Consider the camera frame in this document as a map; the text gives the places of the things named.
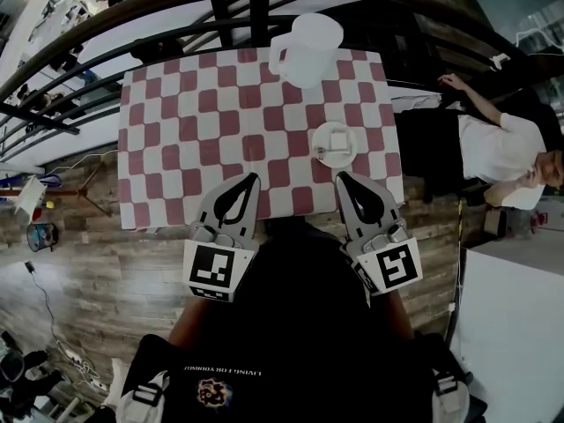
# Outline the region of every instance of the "white pitcher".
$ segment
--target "white pitcher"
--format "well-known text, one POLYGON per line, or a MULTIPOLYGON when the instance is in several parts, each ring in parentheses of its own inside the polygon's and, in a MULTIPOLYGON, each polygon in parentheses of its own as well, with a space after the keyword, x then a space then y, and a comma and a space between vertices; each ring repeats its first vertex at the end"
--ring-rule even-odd
POLYGON ((292 32, 271 41, 268 68, 290 84, 302 88, 319 85, 343 42, 343 27, 322 14, 302 14, 292 23, 292 32), (286 59, 280 63, 280 53, 286 59))

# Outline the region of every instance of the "checkered tablecloth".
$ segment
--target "checkered tablecloth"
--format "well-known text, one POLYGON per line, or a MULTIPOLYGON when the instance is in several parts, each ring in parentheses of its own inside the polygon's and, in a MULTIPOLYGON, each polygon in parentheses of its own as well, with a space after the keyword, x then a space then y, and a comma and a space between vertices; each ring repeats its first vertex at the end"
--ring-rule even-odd
POLYGON ((268 70, 268 48, 189 56, 126 74, 119 130, 119 198, 124 229, 179 226, 203 195, 254 171, 259 219, 337 209, 338 171, 311 152, 327 121, 358 139, 346 168, 404 200, 399 146, 382 62, 340 49, 317 87, 293 87, 268 70))

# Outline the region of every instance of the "black railing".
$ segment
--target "black railing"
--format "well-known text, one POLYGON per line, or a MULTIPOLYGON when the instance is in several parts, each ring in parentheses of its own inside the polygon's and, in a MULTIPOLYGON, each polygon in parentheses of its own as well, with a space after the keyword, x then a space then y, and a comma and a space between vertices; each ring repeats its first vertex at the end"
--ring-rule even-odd
MULTIPOLYGON (((100 14, 82 22, 80 25, 74 27, 69 32, 63 34, 55 41, 48 44, 42 51, 37 55, 33 56, 27 63, 21 66, 16 73, 10 77, 6 83, 0 88, 0 101, 6 100, 11 94, 15 93, 29 78, 41 71, 44 67, 48 66, 52 60, 59 56, 61 52, 68 52, 81 45, 85 41, 92 39, 93 37, 104 33, 112 28, 119 25, 127 23, 131 20, 147 16, 157 11, 163 11, 175 6, 189 4, 194 2, 199 2, 203 0, 127 0, 117 6, 109 8, 100 14)), ((123 79, 123 76, 128 71, 133 71, 142 67, 146 67, 148 64, 143 64, 135 68, 128 70, 119 71, 110 77, 100 79, 86 85, 81 89, 56 100, 48 107, 42 109, 37 114, 30 111, 30 107, 33 101, 38 97, 42 96, 44 93, 53 89, 54 87, 64 83, 70 78, 76 77, 78 74, 88 71, 96 65, 105 63, 113 58, 128 54, 132 49, 139 48, 155 41, 163 41, 165 39, 176 39, 186 36, 191 36, 189 39, 189 48, 183 56, 199 55, 205 51, 217 51, 222 49, 240 48, 245 46, 253 47, 266 47, 270 43, 270 39, 274 35, 284 33, 290 30, 290 26, 296 16, 272 16, 269 14, 270 11, 277 9, 285 4, 295 2, 297 0, 281 0, 270 4, 271 0, 249 0, 248 4, 244 4, 242 7, 235 10, 230 10, 232 4, 238 3, 241 0, 210 0, 212 12, 204 14, 199 18, 194 24, 190 26, 185 26, 177 28, 175 30, 170 30, 164 33, 155 34, 143 38, 142 40, 137 40, 121 46, 119 48, 114 48, 103 55, 97 56, 94 59, 87 61, 82 64, 78 64, 74 69, 64 73, 59 78, 54 79, 49 84, 43 86, 40 90, 36 91, 32 95, 28 96, 18 108, 11 107, 9 105, 3 104, 0 106, 0 113, 4 113, 7 116, 0 121, 0 128, 4 126, 12 117, 17 117, 22 120, 22 123, 18 124, 13 129, 9 130, 3 137, 0 137, 0 145, 4 147, 0 150, 0 159, 3 161, 9 160, 14 156, 22 153, 24 150, 37 145, 38 143, 56 136, 60 132, 70 132, 77 134, 81 125, 89 123, 100 119, 101 117, 106 117, 112 115, 119 111, 119 107, 116 105, 113 108, 105 109, 98 113, 92 115, 86 115, 75 122, 66 123, 68 118, 81 114, 86 110, 100 110, 102 106, 107 106, 108 104, 117 104, 120 90, 119 81, 123 79), (241 15, 243 12, 249 11, 248 17, 236 17, 241 15), (207 21, 211 17, 214 17, 215 21, 207 21), (235 28, 249 27, 250 36, 248 39, 234 40, 232 32, 235 28), (222 43, 221 48, 212 48, 201 50, 201 47, 206 45, 212 39, 219 38, 222 43), (59 106, 65 102, 70 102, 74 99, 84 96, 92 91, 99 90, 101 88, 108 89, 108 94, 97 100, 90 101, 82 106, 74 108, 67 111, 58 117, 49 119, 45 114, 52 114, 59 106), (25 128, 28 124, 33 124, 34 129, 29 133, 20 137, 16 141, 9 145, 5 143, 20 130, 25 128), (36 137, 43 130, 53 130, 47 135, 35 139, 33 142, 27 143, 25 146, 18 150, 14 150, 18 145, 21 145, 31 137, 36 137)), ((512 58, 512 62, 524 62, 527 61, 527 56, 518 48, 516 48, 509 41, 505 40, 503 37, 492 31, 488 26, 480 23, 476 19, 468 16, 466 13, 448 7, 445 4, 441 4, 434 0, 358 0, 363 4, 391 4, 394 8, 399 11, 408 11, 411 15, 413 13, 420 14, 436 21, 442 22, 443 24, 452 26, 463 32, 475 37, 476 39, 484 42, 492 48, 495 48, 499 52, 505 53, 512 58)), ((413 30, 411 28, 406 28, 404 26, 391 26, 382 21, 374 21, 374 18, 367 14, 365 18, 350 19, 347 17, 340 17, 339 14, 335 13, 335 8, 331 11, 331 16, 336 19, 345 29, 345 43, 344 48, 363 48, 365 50, 372 50, 382 53, 383 56, 389 55, 390 57, 407 58, 412 57, 413 61, 420 59, 419 54, 413 54, 413 52, 405 52, 400 49, 387 48, 383 46, 378 46, 370 41, 363 41, 360 44, 355 42, 347 42, 346 34, 347 32, 353 32, 359 29, 367 30, 381 30, 382 33, 392 33, 398 36, 404 36, 406 39, 414 39, 420 42, 421 45, 427 46, 429 50, 435 49, 435 47, 446 48, 456 52, 460 56, 470 58, 471 60, 477 61, 484 66, 491 66, 491 61, 471 50, 466 46, 461 46, 455 44, 451 41, 446 41, 444 39, 421 33, 418 30, 413 30)), ((469 75, 470 77, 479 77, 480 70, 475 70, 468 68, 467 66, 462 66, 460 64, 451 63, 443 61, 437 54, 428 56, 430 63, 434 66, 435 71, 439 70, 455 70, 462 71, 469 75)), ((557 70, 551 70, 551 68, 540 68, 535 70, 534 78, 532 80, 540 80, 541 78, 549 78, 559 74, 559 68, 564 73, 564 62, 559 62, 557 64, 557 70)), ((428 88, 435 89, 432 83, 435 81, 436 76, 429 76, 427 80, 421 80, 420 82, 410 83, 409 87, 418 88, 428 88)), ((389 77, 389 81, 394 81, 393 77, 389 77)))

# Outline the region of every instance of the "small object on plate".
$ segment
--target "small object on plate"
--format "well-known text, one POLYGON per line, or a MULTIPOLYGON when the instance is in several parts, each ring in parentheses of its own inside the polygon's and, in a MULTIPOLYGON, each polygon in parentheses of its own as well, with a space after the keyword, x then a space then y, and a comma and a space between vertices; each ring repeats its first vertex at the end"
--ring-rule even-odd
POLYGON ((311 149, 326 167, 342 169, 356 158, 358 142, 350 127, 341 122, 326 122, 314 132, 311 149))

